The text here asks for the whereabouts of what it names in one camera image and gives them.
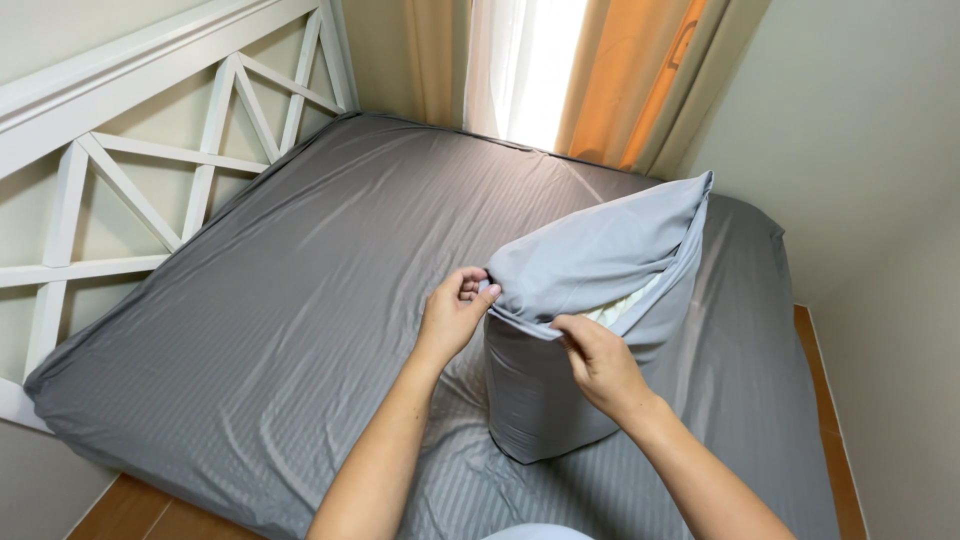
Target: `pillow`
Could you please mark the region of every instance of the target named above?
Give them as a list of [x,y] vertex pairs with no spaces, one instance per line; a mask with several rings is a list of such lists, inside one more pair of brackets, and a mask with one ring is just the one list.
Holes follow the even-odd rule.
[[484,326],[490,433],[532,463],[617,430],[580,393],[549,328],[583,313],[657,358],[686,314],[700,266],[713,173],[574,212],[501,247],[487,265],[503,293]]

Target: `hand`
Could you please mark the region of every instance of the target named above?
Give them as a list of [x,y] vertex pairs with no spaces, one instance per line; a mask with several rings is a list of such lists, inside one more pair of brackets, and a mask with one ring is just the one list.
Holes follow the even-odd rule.
[[478,292],[480,281],[486,278],[482,268],[458,268],[426,297],[411,357],[426,357],[442,371],[467,346],[480,319],[500,296],[496,284]]
[[562,331],[573,380],[593,406],[618,426],[655,404],[623,338],[583,315],[560,315],[550,328]]

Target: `beige curtain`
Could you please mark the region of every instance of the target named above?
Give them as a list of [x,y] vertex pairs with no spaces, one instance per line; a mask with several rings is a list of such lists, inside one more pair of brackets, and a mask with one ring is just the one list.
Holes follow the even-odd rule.
[[770,0],[589,0],[555,150],[673,179]]
[[469,0],[343,3],[360,107],[463,126]]

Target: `person's left hand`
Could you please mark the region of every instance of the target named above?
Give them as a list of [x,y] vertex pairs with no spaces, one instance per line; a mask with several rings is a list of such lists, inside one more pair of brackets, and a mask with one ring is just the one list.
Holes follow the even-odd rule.
[[478,291],[480,282],[486,278],[483,268],[458,268],[426,297],[420,333],[411,357],[422,357],[443,370],[467,346],[477,323],[500,296],[497,284]]

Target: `sheer white curtain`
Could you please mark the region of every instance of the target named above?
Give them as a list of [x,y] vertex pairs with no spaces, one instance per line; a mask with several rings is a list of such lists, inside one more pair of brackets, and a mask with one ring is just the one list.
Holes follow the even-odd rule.
[[474,0],[464,129],[553,150],[587,0]]

